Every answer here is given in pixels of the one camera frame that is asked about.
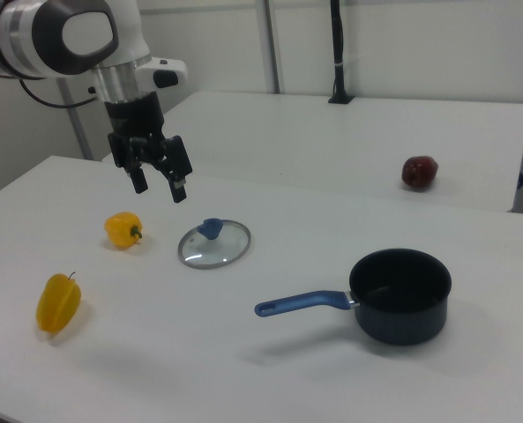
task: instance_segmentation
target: pepper stem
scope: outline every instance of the pepper stem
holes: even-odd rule
[[[131,227],[130,235],[131,236],[136,236],[137,235],[139,238],[142,237],[142,234],[141,234],[141,232],[139,232],[138,227],[136,225]]]

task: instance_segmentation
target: white tabletop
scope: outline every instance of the white tabletop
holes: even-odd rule
[[[165,114],[196,174],[509,211],[523,154],[523,105],[195,93]],[[426,192],[404,162],[439,164]]]
[[[51,158],[0,192],[0,415],[44,422],[523,421],[523,215],[198,175],[172,204],[109,164]],[[136,212],[144,238],[111,248],[104,220]],[[250,251],[214,271],[176,246],[202,219],[235,219]],[[345,291],[366,254],[420,249],[452,274],[430,342],[381,344],[353,312],[269,318],[254,306]],[[54,273],[82,302],[47,340],[35,308]]]

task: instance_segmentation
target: blue pot handle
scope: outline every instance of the blue pot handle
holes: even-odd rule
[[[281,313],[314,306],[331,306],[341,310],[349,310],[357,304],[358,302],[352,298],[351,292],[315,291],[313,293],[301,293],[292,297],[262,302],[255,306],[255,314],[260,317],[268,317],[269,315],[280,315]]]

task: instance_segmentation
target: black saucepan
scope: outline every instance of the black saucepan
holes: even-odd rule
[[[449,271],[435,257],[413,249],[385,249],[361,259],[349,275],[351,291],[316,291],[257,304],[261,317],[313,306],[355,309],[362,329],[379,341],[414,345],[445,325]]]

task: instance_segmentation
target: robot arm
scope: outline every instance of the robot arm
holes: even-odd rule
[[[135,0],[0,0],[0,76],[66,78],[91,71],[105,103],[118,167],[136,192],[149,163],[168,180],[176,203],[192,172],[180,137],[166,139],[157,90],[184,82],[183,62],[151,57]]]

